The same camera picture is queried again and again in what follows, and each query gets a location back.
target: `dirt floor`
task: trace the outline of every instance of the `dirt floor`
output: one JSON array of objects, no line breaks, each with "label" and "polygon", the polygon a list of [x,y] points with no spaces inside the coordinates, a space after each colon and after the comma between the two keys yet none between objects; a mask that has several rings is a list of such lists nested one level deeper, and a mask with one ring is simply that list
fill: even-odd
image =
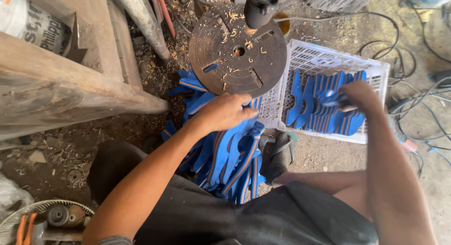
[{"label": "dirt floor", "polygon": [[[194,15],[192,0],[174,1],[173,8],[181,20],[191,30],[197,18]],[[433,85],[427,75],[449,69],[450,65],[441,61],[427,51],[422,41],[421,27],[414,10],[409,9],[404,0],[372,0],[361,11],[372,11],[392,17],[400,27],[399,46],[410,49],[416,57],[415,73],[406,82],[419,91],[426,91]],[[314,10],[302,2],[285,10],[289,16],[323,18],[335,13]],[[440,11],[420,11],[426,21],[425,33],[429,45],[439,54],[450,58],[448,38],[449,29],[443,24]],[[186,34],[173,20],[177,40],[172,40],[167,28],[164,28],[166,45],[172,59],[169,64],[159,60],[149,45],[144,41],[136,25],[130,23],[130,32],[134,42],[139,71],[144,90],[171,102],[173,110],[162,115],[121,114],[114,117],[84,122],[69,127],[31,135],[30,145],[19,150],[0,152],[3,162],[1,172],[14,180],[20,187],[29,191],[36,201],[62,198],[74,200],[95,208],[91,202],[86,176],[94,160],[97,146],[107,139],[123,140],[142,147],[149,136],[158,135],[165,127],[166,121],[172,119],[176,127],[183,123],[183,97],[170,98],[166,92],[178,84],[177,69],[189,67],[188,42]],[[396,31],[390,21],[371,15],[359,15],[332,20],[323,23],[291,21],[290,39],[303,40],[336,50],[357,53],[366,43],[372,41],[394,42]],[[372,57],[377,51],[387,46],[372,46],[363,54]],[[382,60],[393,64],[396,52]],[[405,70],[412,68],[412,60],[403,53]],[[387,90],[386,103],[394,98],[401,99],[414,96],[417,92],[406,83],[399,83]],[[451,115],[448,101],[427,97],[425,103],[431,106],[445,130],[451,131]],[[418,106],[402,121],[403,129],[414,138],[433,138],[442,132],[433,121],[433,117],[424,106]],[[447,138],[432,142],[442,147],[451,147]],[[425,159],[425,166],[420,178],[429,208],[432,224],[440,244],[451,242],[451,166],[436,152],[428,153],[429,146],[418,142],[419,153]],[[290,170],[294,172],[323,172],[361,170],[366,166],[366,145],[341,142],[326,138],[299,135],[296,158]],[[36,151],[42,152],[45,163],[30,161]],[[449,152],[443,150],[448,158]],[[417,156],[406,153],[412,167],[417,170]],[[260,187],[260,194],[269,190],[266,185]]]}]

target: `forearm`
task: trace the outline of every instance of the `forearm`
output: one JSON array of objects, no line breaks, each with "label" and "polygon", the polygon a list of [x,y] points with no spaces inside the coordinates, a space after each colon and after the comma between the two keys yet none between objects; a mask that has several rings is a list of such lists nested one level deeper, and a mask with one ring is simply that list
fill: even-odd
[{"label": "forearm", "polygon": [[204,136],[202,130],[188,123],[147,156],[99,207],[83,234],[83,243],[95,244],[110,236],[132,240],[184,156]]},{"label": "forearm", "polygon": [[380,244],[432,244],[425,196],[386,115],[376,110],[366,116],[369,202]]}]

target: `white plastic crate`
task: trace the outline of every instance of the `white plastic crate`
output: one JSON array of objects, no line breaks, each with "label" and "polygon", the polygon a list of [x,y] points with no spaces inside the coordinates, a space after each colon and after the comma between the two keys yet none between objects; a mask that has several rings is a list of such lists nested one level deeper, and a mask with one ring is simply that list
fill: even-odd
[{"label": "white plastic crate", "polygon": [[263,95],[258,121],[267,128],[366,144],[368,141],[366,121],[354,135],[343,136],[293,129],[287,127],[282,119],[285,117],[286,110],[291,109],[294,104],[294,96],[290,94],[290,89],[295,71],[299,71],[301,75],[303,90],[309,76],[314,77],[319,73],[333,75],[339,71],[354,74],[360,70],[366,71],[368,83],[378,92],[379,98],[384,104],[390,64],[300,40],[291,40],[287,45],[287,64],[284,75],[276,86]]}]

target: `metal pole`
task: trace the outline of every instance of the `metal pole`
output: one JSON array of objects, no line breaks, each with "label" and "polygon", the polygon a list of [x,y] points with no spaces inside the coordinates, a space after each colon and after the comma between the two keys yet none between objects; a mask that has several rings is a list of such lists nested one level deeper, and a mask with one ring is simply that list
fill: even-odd
[{"label": "metal pole", "polygon": [[130,17],[139,27],[152,48],[165,62],[169,60],[169,50],[166,47],[161,26],[153,13],[149,13],[143,0],[118,0]]}]

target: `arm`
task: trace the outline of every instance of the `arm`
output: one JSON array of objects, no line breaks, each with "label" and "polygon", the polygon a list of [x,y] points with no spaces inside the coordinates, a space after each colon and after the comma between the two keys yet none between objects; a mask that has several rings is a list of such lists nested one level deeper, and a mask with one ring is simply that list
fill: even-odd
[{"label": "arm", "polygon": [[423,190],[379,98],[362,81],[342,89],[368,121],[369,204],[381,245],[437,244]]},{"label": "arm", "polygon": [[87,225],[83,245],[97,244],[111,236],[133,240],[191,147],[210,132],[226,130],[255,117],[257,110],[242,108],[250,101],[249,94],[224,94],[202,108],[111,191]]}]

